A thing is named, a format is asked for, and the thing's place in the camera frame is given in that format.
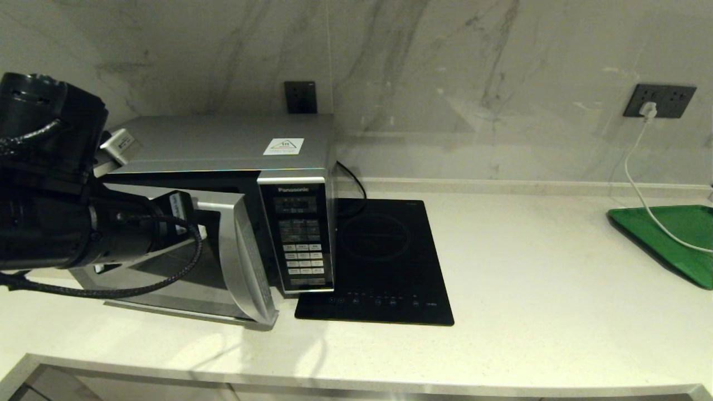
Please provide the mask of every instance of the green tray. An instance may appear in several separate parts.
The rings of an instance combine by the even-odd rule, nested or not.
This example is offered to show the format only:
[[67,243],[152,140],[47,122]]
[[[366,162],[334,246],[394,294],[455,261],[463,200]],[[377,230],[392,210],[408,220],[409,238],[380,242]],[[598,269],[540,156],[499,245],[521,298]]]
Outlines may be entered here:
[[[681,240],[702,248],[713,247],[713,208],[702,205],[658,206],[651,212],[668,231]],[[651,220],[644,208],[612,209],[610,222],[665,267],[693,283],[713,290],[713,255],[686,248],[669,238]]]

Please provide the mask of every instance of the white charging cable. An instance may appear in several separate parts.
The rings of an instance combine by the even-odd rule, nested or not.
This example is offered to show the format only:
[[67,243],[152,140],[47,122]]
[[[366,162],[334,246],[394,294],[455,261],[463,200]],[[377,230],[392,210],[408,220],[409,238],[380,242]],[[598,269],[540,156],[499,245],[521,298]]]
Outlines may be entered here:
[[654,117],[656,117],[656,103],[654,103],[652,101],[648,101],[648,102],[644,103],[644,106],[641,106],[641,110],[639,111],[639,113],[642,116],[644,116],[644,126],[641,128],[641,133],[639,134],[639,137],[636,138],[636,142],[634,143],[634,146],[631,148],[629,153],[627,153],[626,158],[624,159],[624,172],[626,173],[626,177],[629,179],[629,183],[634,188],[634,191],[636,191],[636,194],[639,196],[641,203],[644,205],[644,208],[646,209],[647,213],[649,213],[649,217],[651,217],[651,219],[654,221],[654,223],[656,223],[656,225],[658,225],[659,228],[661,228],[661,230],[663,230],[663,232],[666,233],[666,235],[668,235],[669,237],[671,237],[671,239],[673,239],[674,241],[678,242],[679,244],[681,244],[687,248],[699,250],[699,251],[705,252],[705,253],[713,253],[713,250],[710,250],[707,248],[701,248],[699,246],[689,244],[689,243],[679,239],[677,236],[673,235],[670,231],[668,231],[668,229],[666,229],[666,227],[664,227],[664,225],[661,224],[659,219],[657,219],[656,216],[654,216],[654,213],[651,212],[651,208],[649,208],[648,204],[646,204],[646,201],[644,200],[644,196],[641,194],[641,191],[639,191],[639,187],[636,186],[636,183],[631,178],[631,175],[629,174],[629,157],[632,155],[632,153],[634,153],[634,151],[636,150],[636,147],[639,146],[639,142],[641,141],[641,138],[643,138],[643,136],[644,136],[646,127],[651,123],[651,121],[654,120]]

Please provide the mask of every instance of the microwave oven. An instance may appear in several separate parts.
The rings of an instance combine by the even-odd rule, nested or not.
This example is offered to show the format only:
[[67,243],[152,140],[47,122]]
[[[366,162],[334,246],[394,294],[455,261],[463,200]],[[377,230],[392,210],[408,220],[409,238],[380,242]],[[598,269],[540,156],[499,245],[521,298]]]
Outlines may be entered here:
[[[271,327],[270,286],[285,294],[334,290],[336,168],[329,115],[139,117],[125,128],[142,145],[101,177],[109,188],[193,200],[205,227],[196,269],[154,293],[108,303]],[[188,244],[111,270],[73,269],[84,288],[146,285],[179,270]]]

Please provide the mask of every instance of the robotic arm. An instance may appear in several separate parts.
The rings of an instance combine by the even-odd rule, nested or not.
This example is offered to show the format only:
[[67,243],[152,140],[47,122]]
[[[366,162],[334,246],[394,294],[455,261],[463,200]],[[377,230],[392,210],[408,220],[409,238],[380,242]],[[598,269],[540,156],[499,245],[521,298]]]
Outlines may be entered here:
[[[108,112],[98,97],[49,76],[6,73],[0,82],[0,285],[85,298],[141,295],[179,280],[198,261],[201,236],[187,193],[148,200],[111,191],[94,174]],[[179,207],[182,213],[176,213]],[[27,280],[36,268],[118,266],[193,239],[194,258],[144,288],[73,290]]]

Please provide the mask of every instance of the marble backsplash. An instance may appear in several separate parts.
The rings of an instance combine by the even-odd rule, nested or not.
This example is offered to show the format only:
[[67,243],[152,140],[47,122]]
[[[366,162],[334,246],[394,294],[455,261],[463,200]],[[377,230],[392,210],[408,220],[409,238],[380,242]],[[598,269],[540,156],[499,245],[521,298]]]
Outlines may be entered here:
[[43,72],[138,115],[282,112],[317,82],[367,177],[623,181],[636,83],[698,87],[635,179],[712,182],[710,0],[0,1],[0,71]]

